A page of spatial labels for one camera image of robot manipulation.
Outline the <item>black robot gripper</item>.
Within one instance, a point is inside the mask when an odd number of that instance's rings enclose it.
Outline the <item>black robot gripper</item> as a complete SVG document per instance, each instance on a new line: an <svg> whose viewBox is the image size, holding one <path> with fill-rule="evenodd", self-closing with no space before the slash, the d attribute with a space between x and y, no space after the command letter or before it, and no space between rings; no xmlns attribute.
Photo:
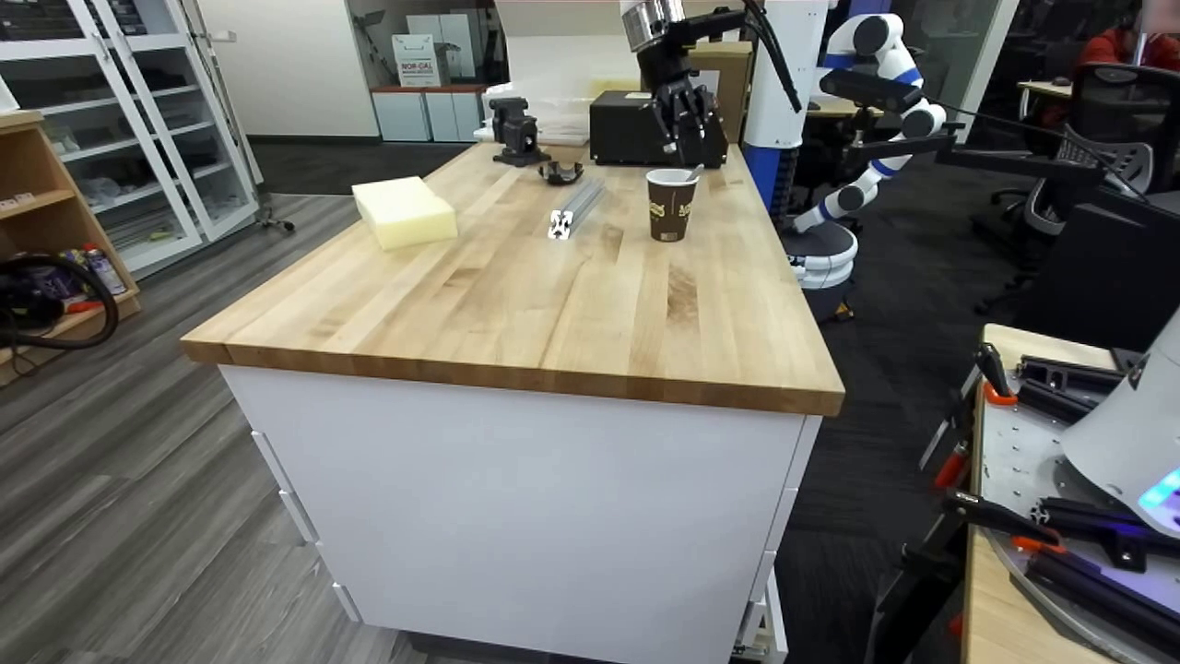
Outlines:
<svg viewBox="0 0 1180 664"><path fill-rule="evenodd" d="M691 19L639 19L629 25L629 49L639 54L642 85L651 97L651 110L663 122L663 154L666 168L689 170L683 148L677 118L705 118L712 110L709 89L684 67L689 49L712 32L705 16ZM705 133L695 137L695 163L719 170L727 163L723 116L712 110Z"/></svg>

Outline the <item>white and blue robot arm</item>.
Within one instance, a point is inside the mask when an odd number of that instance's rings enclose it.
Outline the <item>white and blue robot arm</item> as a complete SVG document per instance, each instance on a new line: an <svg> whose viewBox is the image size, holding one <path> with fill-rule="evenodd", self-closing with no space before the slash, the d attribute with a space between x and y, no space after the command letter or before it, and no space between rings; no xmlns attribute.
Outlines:
<svg viewBox="0 0 1180 664"><path fill-rule="evenodd" d="M808 297L834 297L854 279L854 214L876 200L880 185L916 148L950 137L947 106L926 97L902 19L896 11L851 11L835 25L824 25L835 4L731 0L689 16L683 0L620 0L620 24L650 91L660 148L677 163L684 163L684 139L699 139L714 118L714 101L699 85L689 52L727 32L755 40L747 163L764 163L755 185L770 206L787 271ZM896 129L860 154L854 176L835 181L819 202L791 214L787 185L814 97L884 110Z"/></svg>

